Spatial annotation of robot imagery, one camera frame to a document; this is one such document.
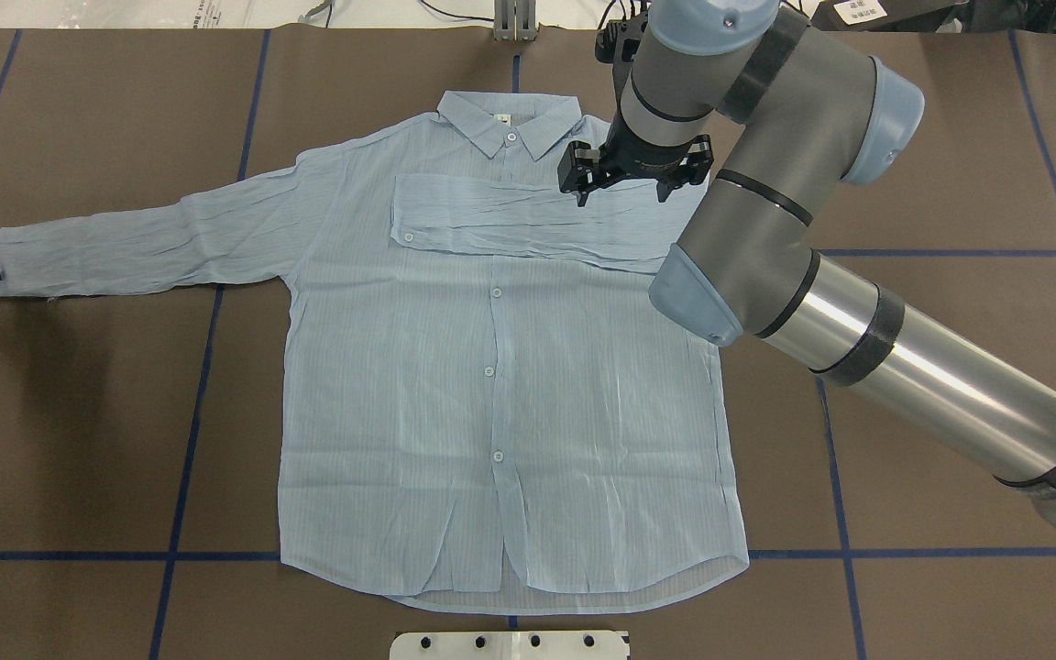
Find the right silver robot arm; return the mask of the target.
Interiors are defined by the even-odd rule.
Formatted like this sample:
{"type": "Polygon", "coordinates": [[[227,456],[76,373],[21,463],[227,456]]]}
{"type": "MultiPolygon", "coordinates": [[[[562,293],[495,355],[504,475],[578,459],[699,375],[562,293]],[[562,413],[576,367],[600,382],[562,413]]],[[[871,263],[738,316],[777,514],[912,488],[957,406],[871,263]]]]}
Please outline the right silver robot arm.
{"type": "Polygon", "coordinates": [[[1027,35],[838,35],[657,1],[599,39],[609,162],[720,174],[659,305],[818,379],[857,550],[1053,545],[1056,120],[1027,35]]]}

